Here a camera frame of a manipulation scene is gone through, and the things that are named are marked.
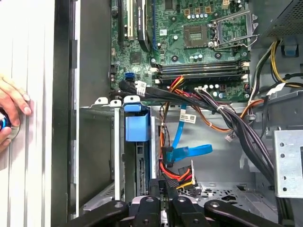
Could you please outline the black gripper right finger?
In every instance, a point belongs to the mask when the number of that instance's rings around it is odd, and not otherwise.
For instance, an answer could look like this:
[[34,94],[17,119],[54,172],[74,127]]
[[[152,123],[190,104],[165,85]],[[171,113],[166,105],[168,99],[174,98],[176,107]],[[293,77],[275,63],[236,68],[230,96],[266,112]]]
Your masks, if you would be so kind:
[[168,221],[171,227],[280,227],[261,216],[220,200],[199,206],[192,197],[179,196],[176,181],[165,180],[169,195]]

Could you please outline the person's bare hand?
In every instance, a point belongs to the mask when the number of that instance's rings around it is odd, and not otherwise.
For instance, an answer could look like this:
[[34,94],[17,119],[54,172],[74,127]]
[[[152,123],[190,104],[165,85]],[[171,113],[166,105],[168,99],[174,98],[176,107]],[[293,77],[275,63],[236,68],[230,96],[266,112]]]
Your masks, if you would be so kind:
[[24,115],[32,113],[28,105],[29,101],[30,97],[21,86],[15,83],[12,78],[4,74],[0,75],[0,106],[7,113],[12,126],[20,126],[19,110]]

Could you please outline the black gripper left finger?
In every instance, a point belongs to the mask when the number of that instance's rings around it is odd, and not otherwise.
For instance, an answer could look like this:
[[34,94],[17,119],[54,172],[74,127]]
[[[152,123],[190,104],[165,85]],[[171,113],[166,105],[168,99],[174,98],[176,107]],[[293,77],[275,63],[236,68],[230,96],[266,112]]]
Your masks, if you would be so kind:
[[159,227],[159,179],[149,181],[149,194],[132,199],[131,203],[114,200],[68,222],[70,227]]

